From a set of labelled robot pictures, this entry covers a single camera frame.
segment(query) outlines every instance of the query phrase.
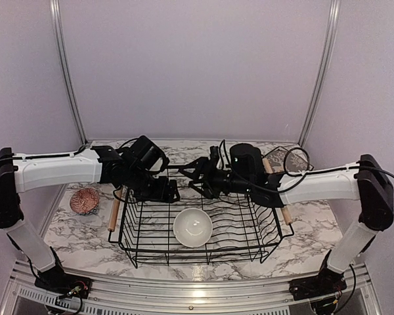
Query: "white wall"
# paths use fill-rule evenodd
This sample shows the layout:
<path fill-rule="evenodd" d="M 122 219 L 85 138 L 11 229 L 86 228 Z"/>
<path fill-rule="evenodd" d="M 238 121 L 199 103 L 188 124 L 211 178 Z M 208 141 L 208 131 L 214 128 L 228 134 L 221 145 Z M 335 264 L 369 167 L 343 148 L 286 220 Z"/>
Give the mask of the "white wall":
<path fill-rule="evenodd" d="M 87 136 L 297 141 L 330 1 L 62 0 Z"/>
<path fill-rule="evenodd" d="M 49 1 L 0 1 L 0 149 L 45 153 L 79 145 L 58 65 Z M 39 226 L 57 188 L 21 195 Z M 0 301 L 16 251 L 0 231 Z"/>
<path fill-rule="evenodd" d="M 394 173 L 394 1 L 342 1 L 336 46 L 307 149 L 316 167 L 371 153 Z M 358 203 L 333 202 L 344 229 Z M 383 314 L 394 314 L 394 225 L 368 250 Z"/>

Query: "dish rack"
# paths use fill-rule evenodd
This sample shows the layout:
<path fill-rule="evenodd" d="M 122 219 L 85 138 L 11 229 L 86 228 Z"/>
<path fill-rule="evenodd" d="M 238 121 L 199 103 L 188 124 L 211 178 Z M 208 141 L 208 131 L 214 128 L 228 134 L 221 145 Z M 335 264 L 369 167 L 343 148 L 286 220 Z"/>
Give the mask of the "dish rack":
<path fill-rule="evenodd" d="M 127 190 L 117 243 L 134 267 L 143 264 L 196 264 L 231 261 L 263 263 L 280 242 L 294 235 L 284 234 L 276 209 L 251 202 L 247 195 L 230 194 L 206 199 L 187 185 L 188 179 L 175 170 L 165 176 L 176 179 L 181 200 L 175 203 L 137 202 Z M 181 245 L 173 233 L 173 221 L 182 210 L 197 207 L 213 223 L 210 240 L 199 248 Z"/>

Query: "white bowl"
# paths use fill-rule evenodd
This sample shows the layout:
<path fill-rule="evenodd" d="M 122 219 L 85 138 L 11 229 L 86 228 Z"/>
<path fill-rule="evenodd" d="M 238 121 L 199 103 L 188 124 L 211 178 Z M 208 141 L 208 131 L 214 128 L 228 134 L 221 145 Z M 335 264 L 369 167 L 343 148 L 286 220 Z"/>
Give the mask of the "white bowl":
<path fill-rule="evenodd" d="M 182 210 L 173 221 L 173 233 L 178 242 L 187 247 L 200 247 L 210 240 L 213 223 L 201 209 Z"/>

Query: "wooden handle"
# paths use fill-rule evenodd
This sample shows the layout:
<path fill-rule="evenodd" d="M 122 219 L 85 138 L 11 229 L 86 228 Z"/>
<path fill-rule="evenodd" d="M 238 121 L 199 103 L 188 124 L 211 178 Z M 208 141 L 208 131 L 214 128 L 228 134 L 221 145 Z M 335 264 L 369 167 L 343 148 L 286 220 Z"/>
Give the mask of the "wooden handle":
<path fill-rule="evenodd" d="M 123 195 L 123 189 L 124 187 L 121 187 L 120 190 L 116 191 L 117 197 L 121 198 L 121 196 Z M 114 199 L 114 202 L 112 203 L 110 222 L 108 223 L 108 231 L 110 232 L 115 232 L 116 230 L 119 209 L 120 209 L 120 200 Z"/>
<path fill-rule="evenodd" d="M 265 157 L 263 158 L 263 165 L 264 165 L 264 169 L 266 172 L 268 172 L 268 174 L 273 174 L 273 168 L 270 165 L 269 160 Z M 290 216 L 290 212 L 287 206 L 284 206 L 283 208 L 280 208 L 280 210 L 282 210 L 282 215 L 283 215 L 283 219 L 284 222 L 286 223 L 286 225 L 291 225 L 293 223 L 292 217 Z"/>

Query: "marble surface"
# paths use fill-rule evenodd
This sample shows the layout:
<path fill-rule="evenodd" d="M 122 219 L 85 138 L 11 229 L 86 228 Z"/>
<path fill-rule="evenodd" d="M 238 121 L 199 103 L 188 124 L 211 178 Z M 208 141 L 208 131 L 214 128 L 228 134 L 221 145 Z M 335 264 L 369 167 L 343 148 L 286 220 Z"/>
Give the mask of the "marble surface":
<path fill-rule="evenodd" d="M 106 144 L 117 148 L 121 143 L 123 141 L 100 141 L 94 142 L 94 145 Z M 170 158 L 171 164 L 184 164 L 197 157 L 208 156 L 209 147 L 219 144 L 217 141 L 197 140 L 157 140 L 155 143 Z M 277 146 L 285 148 L 294 146 L 271 142 L 253 144 L 263 153 L 270 152 Z M 70 209 L 69 202 L 75 191 L 86 186 L 99 191 L 100 203 L 96 213 L 83 216 L 74 213 Z M 284 238 L 262 264 L 256 259 L 253 262 L 213 262 L 209 265 L 200 263 L 166 266 L 139 263 L 139 267 L 135 268 L 117 244 L 108 242 L 107 225 L 114 200 L 113 189 L 111 185 L 106 184 L 71 184 L 67 189 L 45 236 L 45 241 L 56 250 L 64 266 L 101 274 L 148 279 L 221 281 L 268 278 L 318 270 L 326 252 L 341 238 L 341 231 L 326 201 L 298 203 L 289 206 L 294 219 L 295 235 Z M 192 195 L 193 192 L 181 191 L 182 196 L 189 197 L 187 194 Z M 118 230 L 121 212 L 118 217 Z M 282 222 L 280 211 L 278 217 L 283 233 L 287 234 L 290 230 Z M 118 232 L 113 234 L 112 239 L 115 240 L 117 236 Z M 175 236 L 173 234 L 169 236 L 175 246 Z"/>

